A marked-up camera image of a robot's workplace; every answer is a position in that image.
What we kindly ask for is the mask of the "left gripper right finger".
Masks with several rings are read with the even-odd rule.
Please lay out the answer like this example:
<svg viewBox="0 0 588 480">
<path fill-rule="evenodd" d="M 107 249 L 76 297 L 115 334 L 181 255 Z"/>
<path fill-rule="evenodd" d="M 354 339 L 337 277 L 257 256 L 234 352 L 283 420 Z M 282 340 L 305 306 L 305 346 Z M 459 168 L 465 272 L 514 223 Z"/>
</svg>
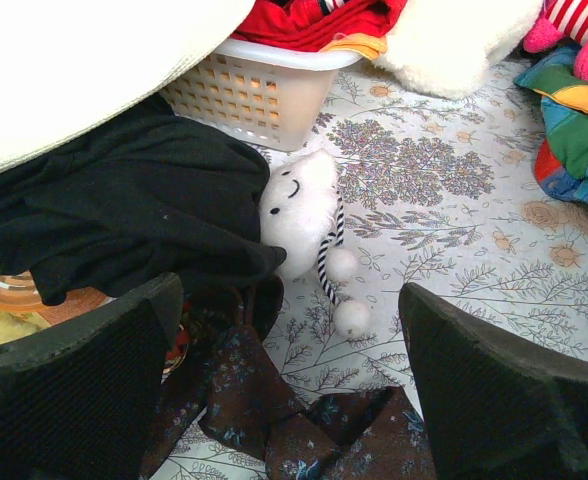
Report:
<svg viewBox="0 0 588 480">
<path fill-rule="evenodd" d="M 588 479 L 588 362 L 416 283 L 399 315 L 440 479 Z"/>
</svg>

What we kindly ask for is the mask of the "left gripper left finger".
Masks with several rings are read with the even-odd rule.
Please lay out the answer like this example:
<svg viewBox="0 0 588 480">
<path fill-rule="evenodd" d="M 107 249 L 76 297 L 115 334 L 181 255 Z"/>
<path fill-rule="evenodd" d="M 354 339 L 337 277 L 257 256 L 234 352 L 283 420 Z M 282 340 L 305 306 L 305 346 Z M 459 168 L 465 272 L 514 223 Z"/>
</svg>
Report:
<svg viewBox="0 0 588 480">
<path fill-rule="evenodd" d="M 183 289 L 163 274 L 0 345 L 0 479 L 135 479 Z"/>
</svg>

